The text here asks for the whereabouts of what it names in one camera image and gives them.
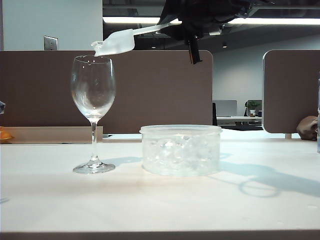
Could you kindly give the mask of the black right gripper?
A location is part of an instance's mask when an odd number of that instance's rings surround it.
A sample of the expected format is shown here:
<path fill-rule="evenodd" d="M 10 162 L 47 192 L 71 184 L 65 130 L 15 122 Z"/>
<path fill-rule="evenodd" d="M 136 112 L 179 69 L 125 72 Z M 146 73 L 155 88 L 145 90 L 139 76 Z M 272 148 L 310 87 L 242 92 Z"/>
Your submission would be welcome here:
<path fill-rule="evenodd" d="M 160 23 L 170 23 L 177 18 L 181 0 L 166 0 L 160 15 Z M 198 39 L 204 33 L 220 35 L 222 25 L 227 19 L 227 8 L 222 0 L 185 0 L 178 19 L 180 25 L 171 25 L 160 30 L 160 33 L 183 41 L 188 46 L 190 61 L 193 65 L 201 62 Z"/>

